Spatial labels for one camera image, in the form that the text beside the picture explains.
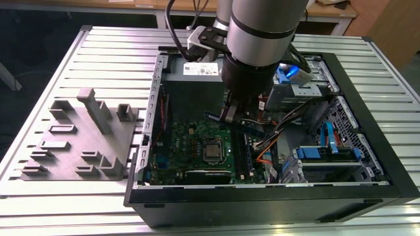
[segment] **floor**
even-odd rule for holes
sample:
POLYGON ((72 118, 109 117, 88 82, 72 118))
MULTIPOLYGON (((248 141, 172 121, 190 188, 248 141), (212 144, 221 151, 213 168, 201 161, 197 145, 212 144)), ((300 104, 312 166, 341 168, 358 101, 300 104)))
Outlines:
MULTIPOLYGON (((173 17, 177 29, 184 29, 192 17, 173 17)), ((200 18, 210 25, 212 18, 200 18)), ((13 92, 0 83, 0 160, 14 139, 26 116, 61 62, 81 25, 156 28, 152 15, 34 12, 0 10, 0 62, 24 86, 13 92)), ((420 54, 401 71, 420 92, 420 54)))

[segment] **red cable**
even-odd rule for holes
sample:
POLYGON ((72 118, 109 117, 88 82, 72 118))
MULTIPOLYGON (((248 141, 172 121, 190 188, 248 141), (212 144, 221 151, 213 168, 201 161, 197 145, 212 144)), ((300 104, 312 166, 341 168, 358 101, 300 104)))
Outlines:
POLYGON ((156 142, 157 142, 160 135, 162 133, 162 130, 164 130, 164 99, 162 98, 160 98, 160 120, 161 120, 160 131, 158 131, 158 134, 157 134, 157 137, 156 137, 156 140, 153 142, 152 147, 154 147, 156 142))

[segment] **white table leg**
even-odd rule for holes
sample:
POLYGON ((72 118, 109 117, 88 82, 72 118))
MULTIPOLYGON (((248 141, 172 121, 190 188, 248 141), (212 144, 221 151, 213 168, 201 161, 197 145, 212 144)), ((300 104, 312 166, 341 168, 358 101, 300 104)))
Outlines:
POLYGON ((165 29, 166 28, 165 11, 154 10, 154 16, 156 16, 157 28, 158 29, 165 29))
POLYGON ((330 35, 342 36, 350 22, 352 22, 352 18, 341 18, 330 35))
POLYGON ((10 72, 6 70, 5 66, 0 63, 0 80, 5 83, 5 85, 13 91, 18 91, 21 89, 21 85, 16 78, 12 76, 10 72))

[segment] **aluminum table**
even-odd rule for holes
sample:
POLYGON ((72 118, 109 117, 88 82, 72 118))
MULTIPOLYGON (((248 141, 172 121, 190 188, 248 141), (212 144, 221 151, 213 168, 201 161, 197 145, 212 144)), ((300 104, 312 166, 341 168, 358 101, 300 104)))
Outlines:
MULTIPOLYGON (((176 33, 185 44, 189 33, 185 30, 176 33)), ((293 44, 301 51, 336 54, 405 169, 420 185, 420 98, 374 43, 360 37, 297 35, 293 44)), ((82 27, 0 163, 0 235, 420 234, 420 200, 384 207, 344 223, 156 230, 122 206, 126 180, 20 180, 20 169, 52 119, 46 109, 54 99, 68 99, 74 104, 78 88, 94 88, 96 98, 108 107, 128 103, 142 110, 138 118, 144 117, 157 46, 173 46, 165 29, 82 27)), ((132 142, 141 142, 140 134, 134 134, 132 142)))

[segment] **wire bundle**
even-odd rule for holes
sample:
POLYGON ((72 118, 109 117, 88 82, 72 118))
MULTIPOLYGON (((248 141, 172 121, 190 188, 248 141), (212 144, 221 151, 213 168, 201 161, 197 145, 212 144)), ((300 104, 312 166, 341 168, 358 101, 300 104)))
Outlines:
POLYGON ((261 140, 261 142, 258 142, 256 144, 256 148, 257 148, 269 142, 268 146, 265 147, 265 149, 262 150, 262 152, 260 153, 260 155, 256 158, 257 162, 272 164, 270 161, 261 159, 261 157, 262 157, 264 153, 269 150, 269 148, 273 146, 273 144, 276 143, 276 141, 280 137, 280 133, 284 130, 284 128, 290 124, 290 122, 293 120, 296 120, 297 118, 301 117, 301 115, 304 114, 304 112, 308 110, 308 108, 310 107, 310 105, 313 103, 330 100, 332 98, 333 98, 333 95, 312 98, 305 103, 298 105, 293 110, 290 110, 289 113, 286 113, 286 115, 282 117, 281 121, 277 123, 277 125, 272 131, 272 134, 268 136, 268 138, 264 138, 261 140))

